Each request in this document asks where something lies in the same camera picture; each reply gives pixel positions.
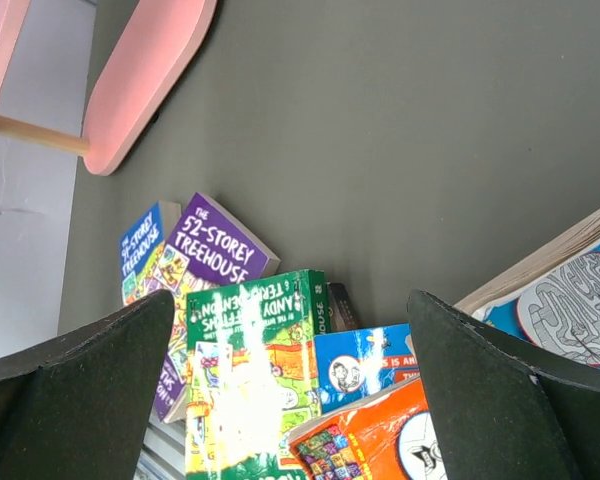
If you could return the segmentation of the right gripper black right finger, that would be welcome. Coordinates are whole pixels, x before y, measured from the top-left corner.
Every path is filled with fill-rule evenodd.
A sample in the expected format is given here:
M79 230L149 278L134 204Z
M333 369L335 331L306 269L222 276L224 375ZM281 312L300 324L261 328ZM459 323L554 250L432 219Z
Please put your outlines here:
M407 320L451 479L600 479L600 369L414 290Z

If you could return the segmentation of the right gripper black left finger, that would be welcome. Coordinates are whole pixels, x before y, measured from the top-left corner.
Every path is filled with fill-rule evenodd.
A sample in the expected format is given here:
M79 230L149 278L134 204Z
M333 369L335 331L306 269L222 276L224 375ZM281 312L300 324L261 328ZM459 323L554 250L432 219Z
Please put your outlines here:
M130 479L174 317L158 290L0 358L0 479Z

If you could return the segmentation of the blue 91-Storey Treehouse book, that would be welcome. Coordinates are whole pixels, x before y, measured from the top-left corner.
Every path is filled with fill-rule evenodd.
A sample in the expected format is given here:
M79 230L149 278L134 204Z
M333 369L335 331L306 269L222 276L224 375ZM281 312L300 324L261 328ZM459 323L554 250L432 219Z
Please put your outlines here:
M181 205L157 201L120 237L121 298L129 305L157 285L153 269L181 215Z

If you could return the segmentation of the green 104-Storey Treehouse book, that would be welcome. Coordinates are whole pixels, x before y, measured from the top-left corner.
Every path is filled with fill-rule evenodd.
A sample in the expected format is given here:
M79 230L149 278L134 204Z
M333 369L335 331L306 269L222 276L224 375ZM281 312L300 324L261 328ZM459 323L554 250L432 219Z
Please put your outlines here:
M185 475L302 479L290 432L320 416L325 275L299 270L187 297Z

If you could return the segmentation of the dark Tale of Two Cities book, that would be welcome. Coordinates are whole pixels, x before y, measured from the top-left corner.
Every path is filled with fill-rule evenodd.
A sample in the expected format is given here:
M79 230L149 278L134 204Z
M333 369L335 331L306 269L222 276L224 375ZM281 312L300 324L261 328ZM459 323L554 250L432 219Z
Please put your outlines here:
M333 332L356 330L360 327L358 315L343 283L328 282L329 318Z

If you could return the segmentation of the purple 52-Storey Treehouse book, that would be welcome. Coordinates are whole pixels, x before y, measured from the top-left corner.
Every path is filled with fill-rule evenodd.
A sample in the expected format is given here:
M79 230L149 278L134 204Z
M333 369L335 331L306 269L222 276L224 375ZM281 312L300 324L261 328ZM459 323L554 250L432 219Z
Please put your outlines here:
M279 257L216 200L196 193L165 242L152 284L171 292L174 320L154 409L164 423L184 418L187 295L273 275Z

